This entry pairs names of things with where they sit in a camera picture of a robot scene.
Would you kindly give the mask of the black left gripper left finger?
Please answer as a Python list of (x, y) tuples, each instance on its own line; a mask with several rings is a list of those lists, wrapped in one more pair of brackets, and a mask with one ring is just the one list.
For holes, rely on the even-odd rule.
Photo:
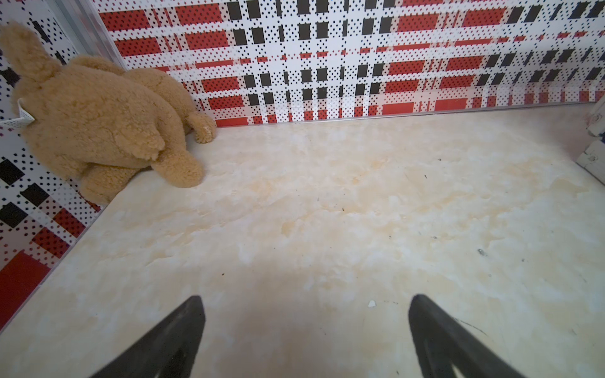
[(205, 322), (203, 301), (194, 295), (93, 376), (189, 377)]

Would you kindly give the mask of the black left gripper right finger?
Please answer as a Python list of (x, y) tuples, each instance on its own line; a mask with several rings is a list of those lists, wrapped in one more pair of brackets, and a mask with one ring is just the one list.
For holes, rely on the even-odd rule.
[(408, 320), (422, 376), (523, 378), (428, 296), (413, 297)]

